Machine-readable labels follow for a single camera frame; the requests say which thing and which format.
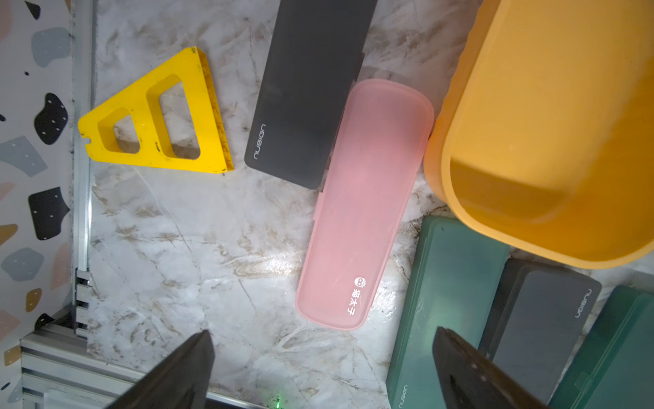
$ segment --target plastic storage case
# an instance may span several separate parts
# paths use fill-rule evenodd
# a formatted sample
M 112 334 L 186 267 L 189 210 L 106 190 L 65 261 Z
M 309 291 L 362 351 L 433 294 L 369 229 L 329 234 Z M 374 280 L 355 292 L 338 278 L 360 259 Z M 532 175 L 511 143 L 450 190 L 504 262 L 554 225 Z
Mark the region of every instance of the plastic storage case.
M 654 406 L 654 294 L 619 285 L 549 402 L 554 409 Z
M 444 409 L 432 343 L 438 327 L 479 345 L 509 246 L 460 221 L 427 216 L 386 387 L 392 409 Z
M 377 0 L 281 0 L 245 163 L 310 189 L 322 182 Z
M 352 89 L 298 286 L 308 320 L 340 330 L 365 322 L 433 124 L 431 103 L 412 88 L 373 79 Z
M 479 351 L 547 404 L 601 290 L 567 268 L 511 259 Z

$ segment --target terrazzo patterned wall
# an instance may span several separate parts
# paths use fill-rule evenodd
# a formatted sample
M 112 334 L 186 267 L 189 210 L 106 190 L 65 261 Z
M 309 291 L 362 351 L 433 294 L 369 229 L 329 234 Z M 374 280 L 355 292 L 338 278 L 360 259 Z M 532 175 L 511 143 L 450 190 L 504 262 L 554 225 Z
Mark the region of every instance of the terrazzo patterned wall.
M 22 407 L 20 339 L 71 302 L 71 11 L 0 0 L 0 407 Z

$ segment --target dark green box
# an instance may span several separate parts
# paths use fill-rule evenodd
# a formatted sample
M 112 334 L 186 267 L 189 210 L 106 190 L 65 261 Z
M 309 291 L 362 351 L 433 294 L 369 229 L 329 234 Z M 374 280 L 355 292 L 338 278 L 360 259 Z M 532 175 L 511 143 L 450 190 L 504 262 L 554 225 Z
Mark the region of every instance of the dark green box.
M 654 295 L 613 290 L 549 405 L 654 408 Z
M 479 345 L 508 254 L 508 245 L 460 221 L 424 218 L 386 378 L 392 409 L 445 409 L 432 357 L 436 329 Z

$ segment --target cutout hole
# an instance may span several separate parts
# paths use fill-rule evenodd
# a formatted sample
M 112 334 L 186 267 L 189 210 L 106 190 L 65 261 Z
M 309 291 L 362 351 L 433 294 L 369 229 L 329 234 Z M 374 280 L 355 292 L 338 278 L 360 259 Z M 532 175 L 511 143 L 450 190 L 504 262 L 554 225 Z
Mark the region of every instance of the cutout hole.
M 125 153 L 136 153 L 141 149 L 139 137 L 136 136 L 136 127 L 131 115 L 125 116 L 114 125 L 118 148 Z
M 199 158 L 200 145 L 182 82 L 162 93 L 159 96 L 159 105 L 175 156 L 182 159 Z

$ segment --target metal frame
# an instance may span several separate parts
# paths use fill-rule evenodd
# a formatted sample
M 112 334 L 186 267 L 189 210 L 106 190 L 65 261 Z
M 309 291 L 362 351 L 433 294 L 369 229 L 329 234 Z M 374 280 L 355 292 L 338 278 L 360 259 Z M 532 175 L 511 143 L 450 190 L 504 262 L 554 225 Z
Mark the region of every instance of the metal frame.
M 91 110 L 94 85 L 95 0 L 73 3 L 73 318 L 86 317 L 88 299 L 78 303 L 79 281 L 90 283 L 89 240 L 91 234 L 91 160 L 86 153 L 77 122 Z M 84 329 L 78 334 L 86 335 Z
M 106 406 L 125 393 L 145 374 L 94 358 L 86 340 L 73 330 L 48 325 L 20 342 L 24 408 L 40 409 L 43 394 L 56 389 Z M 207 398 L 243 409 L 267 409 L 218 393 Z

